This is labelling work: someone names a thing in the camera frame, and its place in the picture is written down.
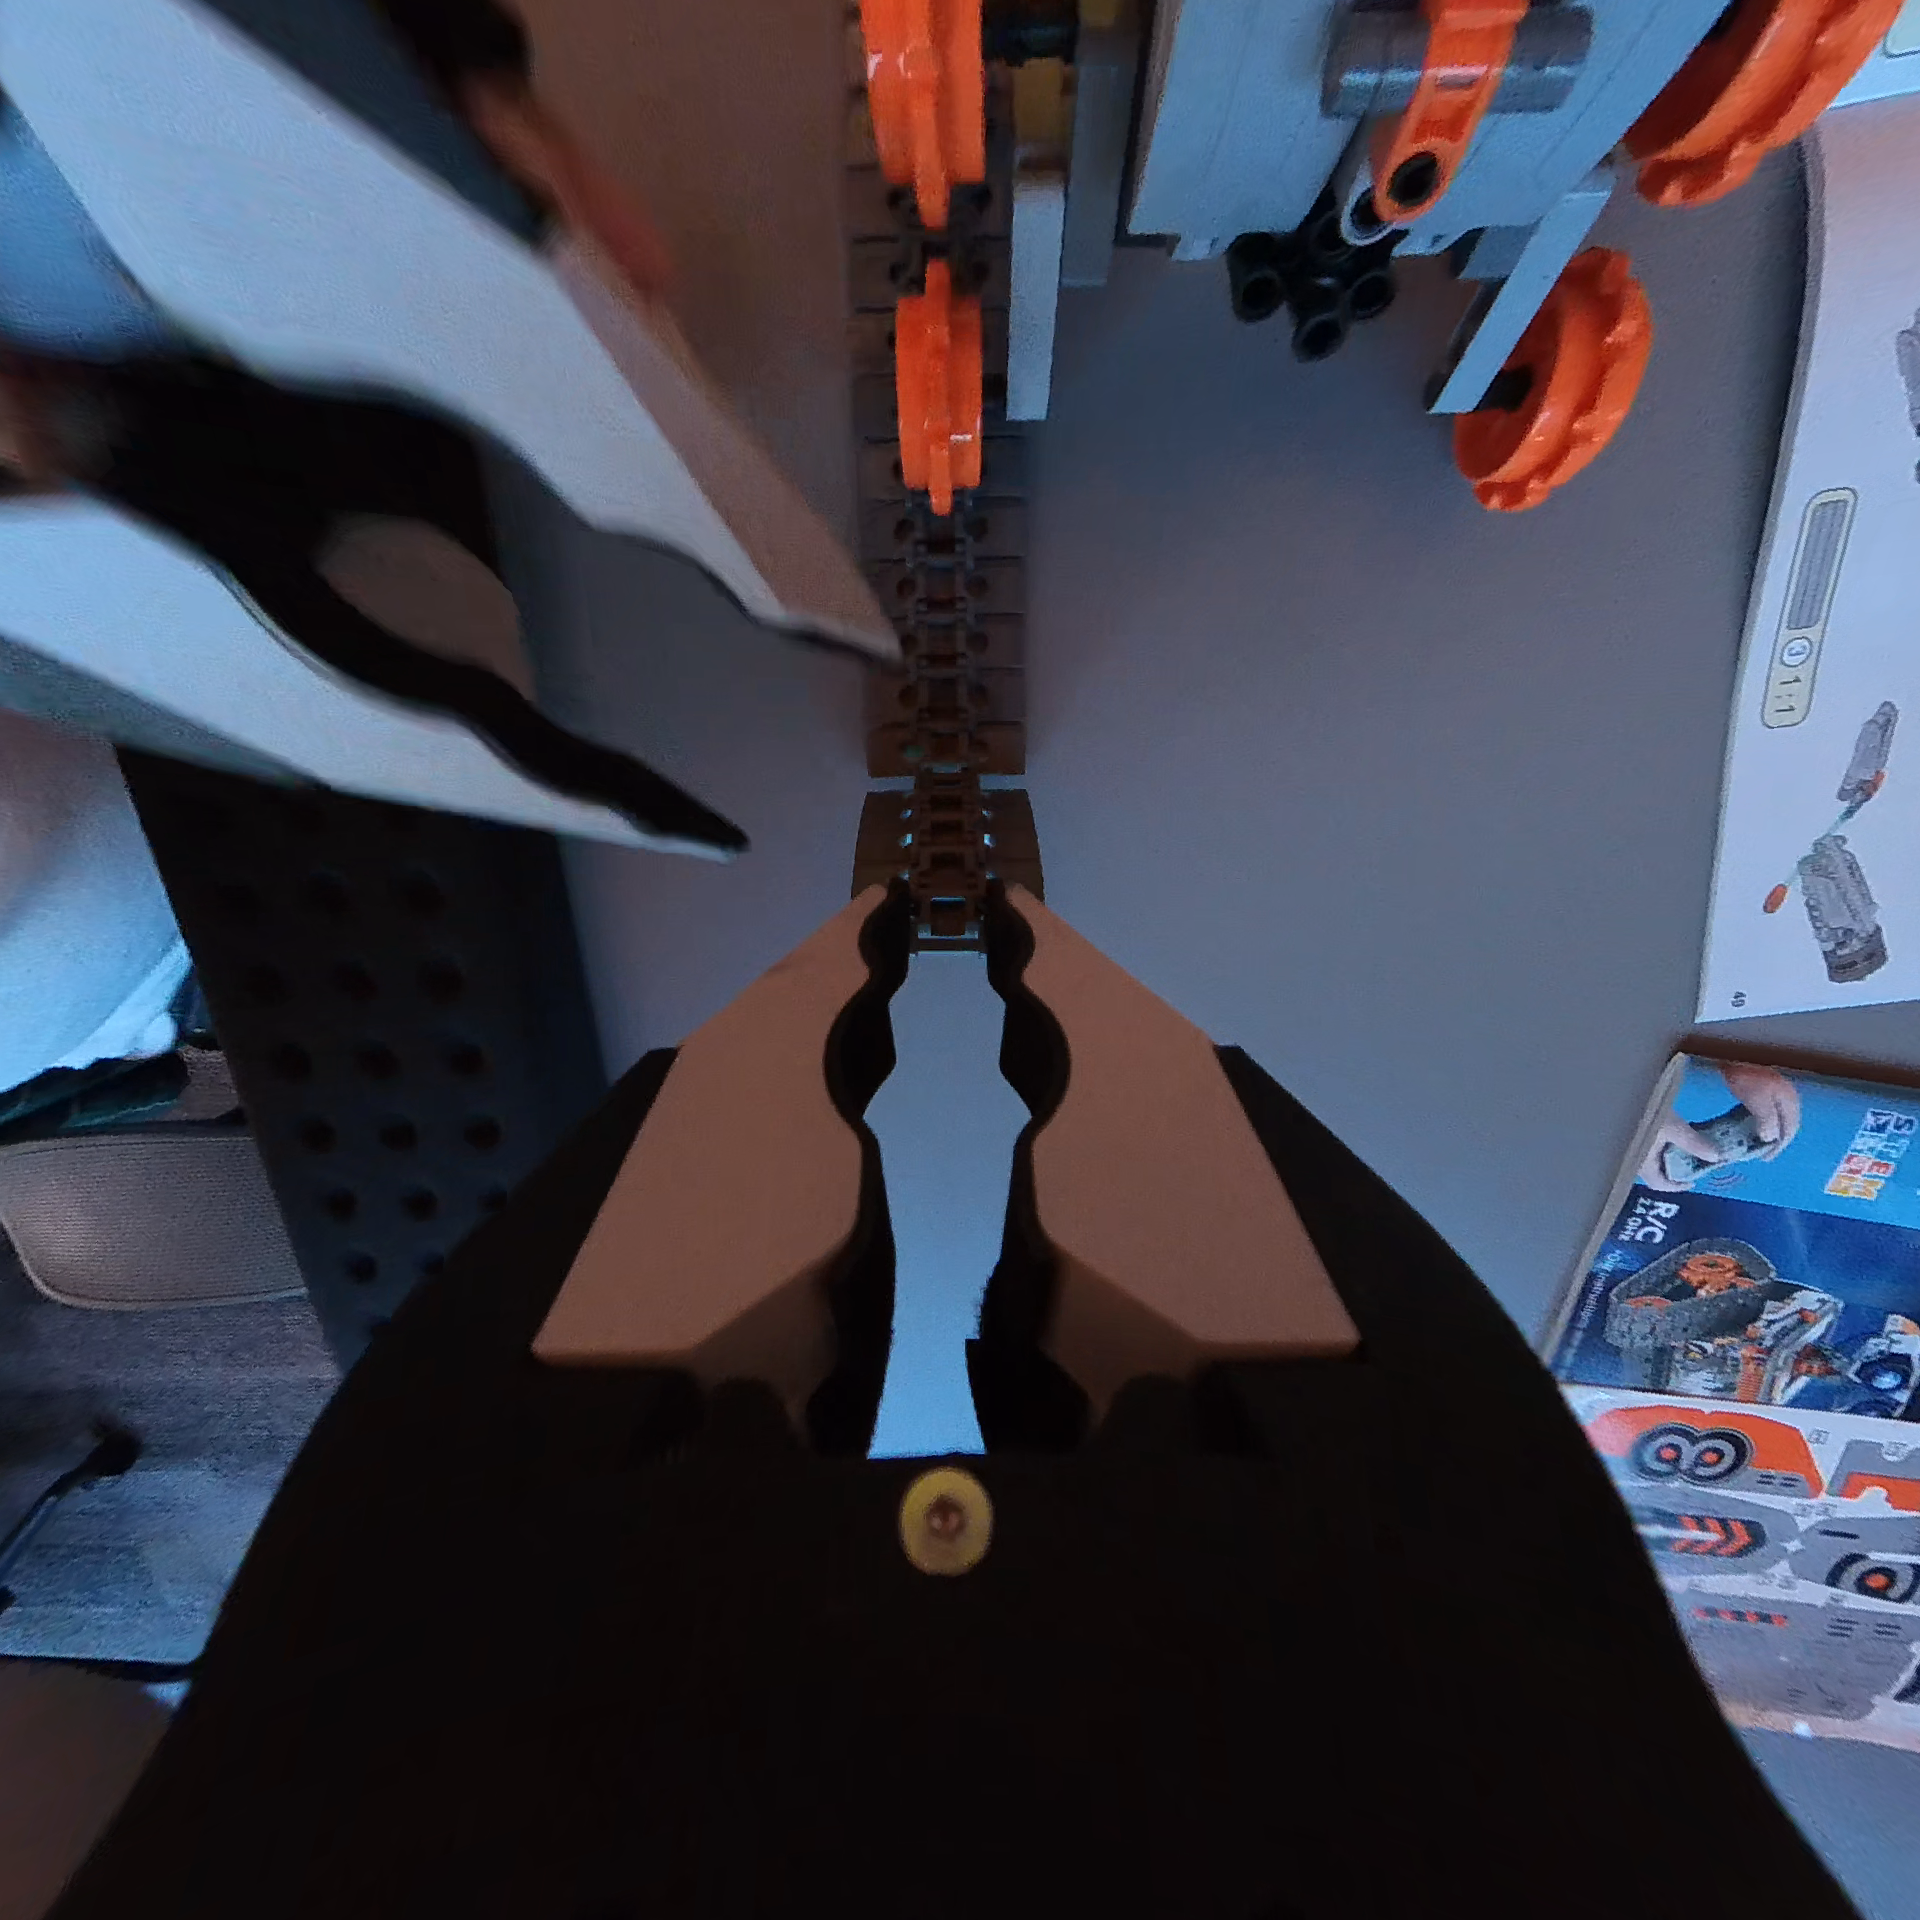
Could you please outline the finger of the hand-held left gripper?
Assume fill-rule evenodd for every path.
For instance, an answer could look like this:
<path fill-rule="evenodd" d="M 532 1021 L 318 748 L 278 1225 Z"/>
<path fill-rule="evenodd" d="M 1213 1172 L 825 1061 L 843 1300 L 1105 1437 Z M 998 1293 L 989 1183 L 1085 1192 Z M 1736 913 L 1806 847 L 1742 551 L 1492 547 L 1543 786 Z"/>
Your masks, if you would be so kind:
<path fill-rule="evenodd" d="M 447 177 L 376 26 L 311 80 L 206 5 L 4 5 L 4 96 L 137 291 L 230 361 L 469 423 L 590 528 L 694 563 L 756 621 L 897 660 L 846 541 L 601 248 L 523 239 Z"/>
<path fill-rule="evenodd" d="M 358 801 L 708 861 L 727 818 L 620 755 L 547 725 L 510 749 L 488 721 L 376 688 L 303 649 L 206 559 L 86 497 L 9 497 L 4 643 L 109 709 L 163 719 L 167 753 L 215 753 Z"/>

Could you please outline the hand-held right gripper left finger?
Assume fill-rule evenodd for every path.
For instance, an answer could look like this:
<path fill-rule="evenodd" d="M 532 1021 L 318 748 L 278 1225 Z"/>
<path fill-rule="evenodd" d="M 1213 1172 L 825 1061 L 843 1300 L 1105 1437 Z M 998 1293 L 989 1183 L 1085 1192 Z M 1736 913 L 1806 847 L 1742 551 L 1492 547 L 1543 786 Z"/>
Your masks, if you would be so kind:
<path fill-rule="evenodd" d="M 869 1108 L 895 1068 L 912 906 L 873 884 L 675 1052 L 532 1354 L 756 1383 L 867 1455 L 895 1319 Z"/>

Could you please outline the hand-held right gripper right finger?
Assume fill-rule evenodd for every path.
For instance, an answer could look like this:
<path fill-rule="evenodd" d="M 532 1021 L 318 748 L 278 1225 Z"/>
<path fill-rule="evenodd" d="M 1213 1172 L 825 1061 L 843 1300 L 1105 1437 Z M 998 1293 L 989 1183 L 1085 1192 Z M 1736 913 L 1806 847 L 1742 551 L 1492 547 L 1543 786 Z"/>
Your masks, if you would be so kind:
<path fill-rule="evenodd" d="M 1350 1361 L 1352 1316 L 1212 1037 L 1022 884 L 983 930 L 1024 1106 L 976 1315 L 983 1448 L 1076 1450 L 1143 1378 Z"/>

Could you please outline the grey orange toy brick vehicle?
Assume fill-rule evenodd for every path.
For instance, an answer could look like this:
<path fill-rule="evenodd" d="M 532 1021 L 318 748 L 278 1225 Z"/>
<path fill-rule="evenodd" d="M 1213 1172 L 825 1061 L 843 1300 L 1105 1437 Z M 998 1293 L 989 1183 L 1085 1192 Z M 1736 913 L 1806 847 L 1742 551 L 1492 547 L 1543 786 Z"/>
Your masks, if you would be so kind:
<path fill-rule="evenodd" d="M 1736 193 L 1830 107 L 1916 88 L 1916 5 L 848 7 L 856 236 L 891 244 L 873 435 L 903 537 L 1048 410 L 1063 292 L 1121 244 L 1224 265 L 1305 364 L 1443 257 L 1471 288 L 1424 410 L 1488 512 L 1583 474 L 1639 397 L 1647 296 L 1592 226 Z"/>

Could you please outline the grey desk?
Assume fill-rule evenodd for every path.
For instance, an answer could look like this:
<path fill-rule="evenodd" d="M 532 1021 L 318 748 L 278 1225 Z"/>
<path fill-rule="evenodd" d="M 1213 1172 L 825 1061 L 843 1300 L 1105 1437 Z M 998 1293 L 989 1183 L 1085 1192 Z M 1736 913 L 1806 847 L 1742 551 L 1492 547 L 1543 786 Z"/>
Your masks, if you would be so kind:
<path fill-rule="evenodd" d="M 654 218 L 689 348 L 853 519 L 843 5 L 513 5 Z M 1063 301 L 1031 469 L 1025 786 L 1046 904 L 1357 1151 L 1536 1337 L 1677 1048 L 1912 1077 L 1916 1009 L 1693 1035 L 1721 744 L 1804 308 L 1798 151 L 1600 243 L 1655 345 L 1563 497 L 1480 512 L 1421 387 L 1446 275 L 1321 368 L 1220 267 L 1120 250 Z M 604 1053 L 679 1043 L 848 896 L 856 667 L 500 477 L 541 705 L 751 836 L 567 843 Z M 983 963 L 925 959 L 873 1104 L 903 1275 L 883 1455 L 976 1448 L 961 1341 L 1024 1116 Z"/>

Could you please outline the person's white clothing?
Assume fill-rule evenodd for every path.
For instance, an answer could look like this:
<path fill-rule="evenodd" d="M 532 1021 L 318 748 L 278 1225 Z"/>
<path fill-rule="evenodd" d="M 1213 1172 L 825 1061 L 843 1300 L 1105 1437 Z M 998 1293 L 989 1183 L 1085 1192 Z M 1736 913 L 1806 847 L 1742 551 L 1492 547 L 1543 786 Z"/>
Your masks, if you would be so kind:
<path fill-rule="evenodd" d="M 1 711 L 1 1091 L 171 1052 L 187 975 L 111 748 Z"/>

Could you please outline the black perforated chair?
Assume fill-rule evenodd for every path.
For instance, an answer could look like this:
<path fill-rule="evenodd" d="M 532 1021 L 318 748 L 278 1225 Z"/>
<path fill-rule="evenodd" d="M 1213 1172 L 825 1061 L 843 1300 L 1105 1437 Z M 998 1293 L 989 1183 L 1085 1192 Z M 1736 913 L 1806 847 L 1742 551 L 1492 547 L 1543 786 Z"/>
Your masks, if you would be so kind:
<path fill-rule="evenodd" d="M 560 840 L 117 759 L 347 1373 L 608 1091 Z"/>

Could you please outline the blue booklet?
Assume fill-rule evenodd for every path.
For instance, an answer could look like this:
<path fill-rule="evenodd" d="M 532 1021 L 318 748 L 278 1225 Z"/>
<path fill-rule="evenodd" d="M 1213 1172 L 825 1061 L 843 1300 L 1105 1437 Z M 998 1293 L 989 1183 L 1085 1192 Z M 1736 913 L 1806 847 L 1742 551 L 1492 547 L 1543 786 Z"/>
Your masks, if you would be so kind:
<path fill-rule="evenodd" d="M 1670 1056 L 1543 1355 L 1571 1385 L 1916 1421 L 1918 1088 Z"/>

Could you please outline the orange grey sticker sheet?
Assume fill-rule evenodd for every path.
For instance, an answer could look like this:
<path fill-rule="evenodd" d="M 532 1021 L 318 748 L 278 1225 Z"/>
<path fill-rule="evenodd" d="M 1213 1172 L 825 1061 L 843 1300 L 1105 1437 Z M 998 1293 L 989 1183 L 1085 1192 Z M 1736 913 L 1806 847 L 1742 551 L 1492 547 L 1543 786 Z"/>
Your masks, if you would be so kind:
<path fill-rule="evenodd" d="M 1918 1426 L 1563 1385 L 1747 1733 L 1918 1753 Z"/>

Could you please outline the white instruction booklet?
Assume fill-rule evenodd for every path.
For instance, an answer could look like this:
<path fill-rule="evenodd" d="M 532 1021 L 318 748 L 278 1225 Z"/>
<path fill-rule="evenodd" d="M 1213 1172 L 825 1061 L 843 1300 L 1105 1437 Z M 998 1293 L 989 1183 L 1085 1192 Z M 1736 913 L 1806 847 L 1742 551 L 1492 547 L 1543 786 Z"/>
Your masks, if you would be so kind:
<path fill-rule="evenodd" d="M 1725 739 L 1695 1016 L 1916 1002 L 1918 104 L 1807 138 L 1807 280 Z"/>

